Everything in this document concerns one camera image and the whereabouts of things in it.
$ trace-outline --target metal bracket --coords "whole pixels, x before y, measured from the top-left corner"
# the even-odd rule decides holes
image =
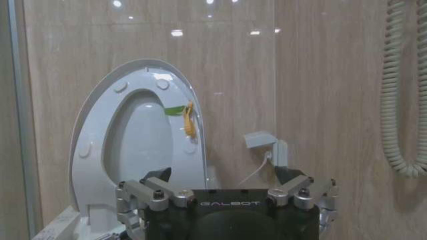
[[[310,178],[304,175],[298,175],[290,181],[288,181],[278,188],[268,190],[268,199],[276,207],[288,205],[289,197],[300,188],[305,188],[310,184]]]
[[[196,201],[193,191],[177,190],[156,177],[141,182],[119,182],[114,194],[117,220],[125,225],[126,234],[133,240],[145,239],[145,208],[160,212],[168,209],[169,199],[180,208],[188,208]]]
[[[146,179],[145,186],[164,191],[170,196],[174,206],[180,208],[188,208],[196,200],[192,190],[176,189],[168,182],[156,177]]]
[[[306,211],[314,207],[320,209],[318,235],[322,239],[337,218],[338,187],[333,179],[316,181],[304,175],[294,177],[281,187],[268,190],[266,199],[274,207],[282,207],[293,197],[293,205]]]

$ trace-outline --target shower hose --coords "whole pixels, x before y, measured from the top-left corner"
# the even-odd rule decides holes
[[[382,78],[380,92],[380,130],[382,151],[396,172],[416,178],[427,175],[427,0],[417,1],[417,153],[416,160],[404,160],[397,137],[397,102],[400,87],[401,43],[404,29],[402,0],[386,1]]]

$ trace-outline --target glass panel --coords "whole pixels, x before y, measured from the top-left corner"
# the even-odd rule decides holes
[[[0,239],[26,240],[23,172],[7,1],[0,1]]]

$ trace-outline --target yellow object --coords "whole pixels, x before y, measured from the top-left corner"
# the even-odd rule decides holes
[[[188,106],[184,108],[184,130],[185,134],[193,139],[196,137],[194,123],[190,118],[193,112],[193,102],[189,101]]]

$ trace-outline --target metal frame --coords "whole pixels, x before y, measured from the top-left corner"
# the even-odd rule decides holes
[[[33,105],[22,0],[7,0],[19,154],[29,239],[42,228]]]

